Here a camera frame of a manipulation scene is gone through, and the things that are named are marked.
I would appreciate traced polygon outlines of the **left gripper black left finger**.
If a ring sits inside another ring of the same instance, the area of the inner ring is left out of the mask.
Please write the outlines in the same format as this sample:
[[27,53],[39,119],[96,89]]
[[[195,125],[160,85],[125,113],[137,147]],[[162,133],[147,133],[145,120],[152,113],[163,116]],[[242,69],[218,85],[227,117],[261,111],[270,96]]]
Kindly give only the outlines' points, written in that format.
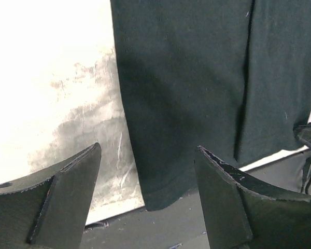
[[95,143],[0,184],[0,248],[79,248],[100,169]]

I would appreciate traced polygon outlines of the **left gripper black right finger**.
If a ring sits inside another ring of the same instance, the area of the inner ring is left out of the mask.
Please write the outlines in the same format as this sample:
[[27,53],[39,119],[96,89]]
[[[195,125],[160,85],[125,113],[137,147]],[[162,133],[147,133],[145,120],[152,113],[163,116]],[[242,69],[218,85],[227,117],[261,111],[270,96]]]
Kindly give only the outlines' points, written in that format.
[[261,181],[202,146],[195,172],[211,248],[311,248],[311,195]]

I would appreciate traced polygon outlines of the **black t shirt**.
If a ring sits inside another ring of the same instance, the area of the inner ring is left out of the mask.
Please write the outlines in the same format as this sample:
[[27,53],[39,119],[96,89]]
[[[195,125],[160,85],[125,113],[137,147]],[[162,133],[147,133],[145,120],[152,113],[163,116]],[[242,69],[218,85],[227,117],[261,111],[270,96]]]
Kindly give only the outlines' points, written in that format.
[[119,83],[148,211],[196,187],[203,146],[242,167],[302,144],[311,1],[112,1]]

